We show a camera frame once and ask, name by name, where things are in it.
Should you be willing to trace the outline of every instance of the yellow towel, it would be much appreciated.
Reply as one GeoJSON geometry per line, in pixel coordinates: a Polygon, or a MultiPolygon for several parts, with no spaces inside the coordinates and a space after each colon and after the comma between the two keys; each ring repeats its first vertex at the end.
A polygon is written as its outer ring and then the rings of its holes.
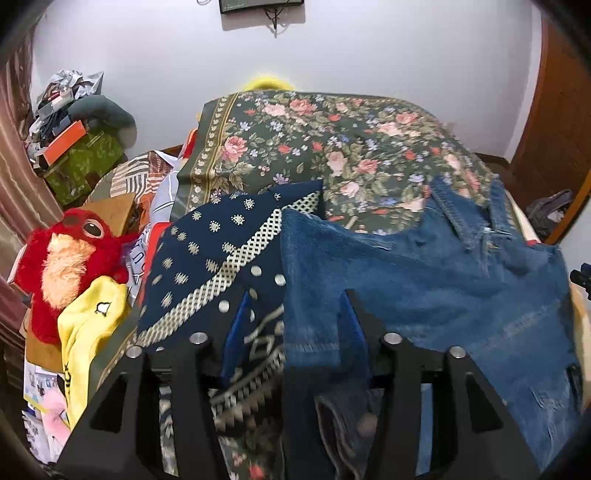
{"type": "Polygon", "coordinates": [[[125,285],[99,277],[57,319],[71,428],[86,408],[90,363],[129,311],[126,297],[125,285]]]}

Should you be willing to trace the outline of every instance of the jeans waistband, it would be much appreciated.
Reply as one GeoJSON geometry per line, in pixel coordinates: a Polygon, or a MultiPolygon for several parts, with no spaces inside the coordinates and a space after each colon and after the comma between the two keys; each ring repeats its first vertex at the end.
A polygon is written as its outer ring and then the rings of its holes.
{"type": "Polygon", "coordinates": [[[441,211],[466,248],[474,248],[489,225],[494,231],[508,236],[516,234],[515,228],[509,223],[505,208],[505,189],[499,180],[491,183],[488,208],[482,208],[455,193],[442,177],[433,179],[430,188],[431,198],[427,200],[426,208],[441,211]]]}

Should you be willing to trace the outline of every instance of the white wall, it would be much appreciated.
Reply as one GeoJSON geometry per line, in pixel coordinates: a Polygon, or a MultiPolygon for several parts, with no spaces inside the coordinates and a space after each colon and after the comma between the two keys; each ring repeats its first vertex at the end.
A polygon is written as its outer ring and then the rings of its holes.
{"type": "Polygon", "coordinates": [[[513,136],[505,152],[505,158],[510,162],[519,147],[521,135],[525,129],[525,124],[530,115],[531,104],[534,101],[535,87],[538,85],[538,74],[540,72],[540,58],[542,56],[542,15],[540,11],[532,4],[531,7],[531,47],[530,47],[530,66],[527,76],[527,83],[523,94],[523,100],[517,115],[513,136]]]}
{"type": "Polygon", "coordinates": [[[531,8],[306,0],[274,38],[263,13],[222,19],[217,0],[55,0],[37,27],[32,93],[63,68],[104,70],[102,93],[137,121],[133,155],[182,143],[205,102],[273,74],[298,90],[404,98],[456,124],[468,148],[503,156],[524,101],[531,8]]]}

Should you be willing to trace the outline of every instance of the brown curtain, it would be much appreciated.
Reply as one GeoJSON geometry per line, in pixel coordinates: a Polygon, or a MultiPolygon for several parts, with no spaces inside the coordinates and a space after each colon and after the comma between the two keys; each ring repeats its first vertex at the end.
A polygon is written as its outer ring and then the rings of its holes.
{"type": "Polygon", "coordinates": [[[33,32],[0,68],[0,340],[9,380],[22,385],[24,341],[18,333],[26,308],[6,278],[29,233],[61,218],[61,208],[30,166],[23,140],[32,121],[29,89],[33,32]]]}

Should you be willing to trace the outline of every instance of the green floral fabric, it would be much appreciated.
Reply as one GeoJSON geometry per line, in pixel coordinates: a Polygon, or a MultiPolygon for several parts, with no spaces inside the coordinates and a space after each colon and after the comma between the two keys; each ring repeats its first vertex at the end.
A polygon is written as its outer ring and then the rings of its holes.
{"type": "Polygon", "coordinates": [[[213,196],[324,179],[327,218],[359,232],[414,225],[442,175],[483,204],[493,174],[427,111],[377,97],[243,92],[210,102],[178,175],[173,220],[213,196]]]}
{"type": "Polygon", "coordinates": [[[111,132],[88,132],[74,143],[43,177],[56,199],[68,205],[92,191],[123,155],[123,147],[111,132]]]}

